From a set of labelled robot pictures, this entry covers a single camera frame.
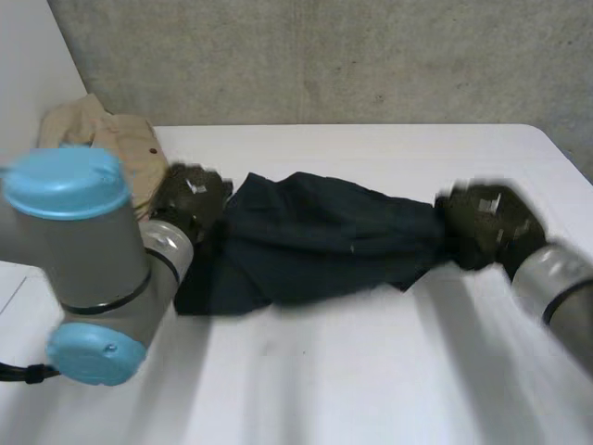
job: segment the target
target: black ring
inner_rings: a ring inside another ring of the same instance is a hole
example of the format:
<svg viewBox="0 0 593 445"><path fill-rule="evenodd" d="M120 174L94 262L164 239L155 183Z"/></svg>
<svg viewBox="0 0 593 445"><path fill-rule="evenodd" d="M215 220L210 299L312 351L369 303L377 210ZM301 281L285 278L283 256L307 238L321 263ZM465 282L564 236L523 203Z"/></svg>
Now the black ring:
<svg viewBox="0 0 593 445"><path fill-rule="evenodd" d="M156 259L160 260L163 264L165 264L170 271L173 273L173 276L175 277L175 281L177 282L177 286L179 285L179 282L181 281L179 278L179 273L177 272L177 269L175 269L175 264L173 264L166 256L164 256L162 253L153 250L152 248L145 248L146 253L152 257L155 257Z"/></svg>
<svg viewBox="0 0 593 445"><path fill-rule="evenodd" d="M541 317L543 322L545 324L549 324L549 322L552 320L552 317L554 316L554 312L560 308L564 301L571 297L577 290L581 290L583 287L590 285L593 285L593 278L581 281L580 283L577 283L576 285L571 286L558 294L556 298L549 303L548 307L544 311L544 314Z"/></svg>
<svg viewBox="0 0 593 445"><path fill-rule="evenodd" d="M144 281L142 283L140 283L140 285L131 294L126 295L125 297L122 297L121 299L116 299L115 301L113 301L111 303L99 304L96 306L92 306L90 308L76 308L74 306L70 306L65 303L60 303L60 304L61 304L62 308L64 308L64 311L70 312L70 313L75 313L77 315L99 315L100 313L113 311L115 309L120 308L121 306L128 304L130 301L134 300L136 297L138 297L140 294L142 294L148 287L148 284L150 283L150 277L151 277L151 273L150 273L150 271L148 271L148 274L146 275L146 278L144 279Z"/></svg>

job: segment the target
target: white wall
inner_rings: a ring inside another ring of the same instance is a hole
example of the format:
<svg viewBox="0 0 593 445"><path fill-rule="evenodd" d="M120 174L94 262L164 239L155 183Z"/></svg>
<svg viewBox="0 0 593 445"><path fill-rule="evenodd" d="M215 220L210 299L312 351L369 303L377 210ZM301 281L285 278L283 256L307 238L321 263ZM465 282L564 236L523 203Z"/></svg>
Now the white wall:
<svg viewBox="0 0 593 445"><path fill-rule="evenodd" d="M0 0L0 165L36 146L49 109L85 94L45 0Z"/></svg>

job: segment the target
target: fabric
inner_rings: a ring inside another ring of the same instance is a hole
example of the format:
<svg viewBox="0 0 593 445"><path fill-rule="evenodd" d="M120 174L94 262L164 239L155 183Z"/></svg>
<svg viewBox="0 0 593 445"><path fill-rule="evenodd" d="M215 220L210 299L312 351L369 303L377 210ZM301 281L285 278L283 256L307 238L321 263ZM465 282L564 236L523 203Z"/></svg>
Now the fabric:
<svg viewBox="0 0 593 445"><path fill-rule="evenodd" d="M409 288L450 256L430 204L346 181L249 174L196 250L179 314L241 314L300 305L381 283Z"/></svg>
<svg viewBox="0 0 593 445"><path fill-rule="evenodd" d="M142 117L111 115L95 95L52 109L44 117L39 146L56 148L65 144L101 147L123 162L132 188L136 217L143 219L168 162L150 123Z"/></svg>

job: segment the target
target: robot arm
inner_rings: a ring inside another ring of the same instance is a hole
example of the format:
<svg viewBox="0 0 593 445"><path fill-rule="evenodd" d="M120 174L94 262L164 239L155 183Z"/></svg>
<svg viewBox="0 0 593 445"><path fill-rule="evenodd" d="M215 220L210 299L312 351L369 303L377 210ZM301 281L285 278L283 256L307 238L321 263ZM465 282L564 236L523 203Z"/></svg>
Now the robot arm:
<svg viewBox="0 0 593 445"><path fill-rule="evenodd" d="M564 242L546 239L524 200L502 185L456 187L435 207L466 270L498 262L523 308L593 375L593 264Z"/></svg>
<svg viewBox="0 0 593 445"><path fill-rule="evenodd" d="M3 183L0 260L43 268L64 311L46 346L51 364L86 384L125 382L228 185L215 172L175 165L139 225L119 161L100 149L38 150Z"/></svg>

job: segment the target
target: black cable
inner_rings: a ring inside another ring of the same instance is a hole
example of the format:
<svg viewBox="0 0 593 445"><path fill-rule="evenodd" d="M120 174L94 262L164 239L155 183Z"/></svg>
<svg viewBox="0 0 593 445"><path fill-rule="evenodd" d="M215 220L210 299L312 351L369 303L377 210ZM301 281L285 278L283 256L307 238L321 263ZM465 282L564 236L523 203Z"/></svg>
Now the black cable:
<svg viewBox="0 0 593 445"><path fill-rule="evenodd" d="M56 375L59 375L59 371L47 364L32 364L21 368L0 362L0 382L25 382L34 385Z"/></svg>

